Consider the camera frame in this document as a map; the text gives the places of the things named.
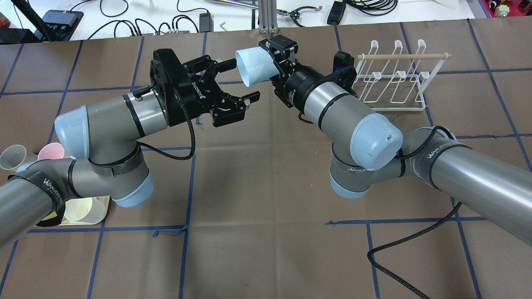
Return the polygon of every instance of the white wire rack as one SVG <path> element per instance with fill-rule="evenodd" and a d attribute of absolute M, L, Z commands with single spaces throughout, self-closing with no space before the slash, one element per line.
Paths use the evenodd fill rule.
<path fill-rule="evenodd" d="M 451 54 L 425 54 L 427 45 L 422 39 L 418 40 L 415 54 L 403 54 L 403 43 L 395 41 L 395 48 L 391 54 L 377 54 L 379 42 L 371 41 L 371 48 L 367 54 L 358 55 L 354 90 L 359 91 L 359 100 L 371 104 L 376 111 L 422 111 L 425 109 L 423 92 L 434 79 L 445 60 Z M 422 61 L 438 60 L 432 71 L 419 71 Z M 400 61 L 409 61 L 405 66 Z"/>

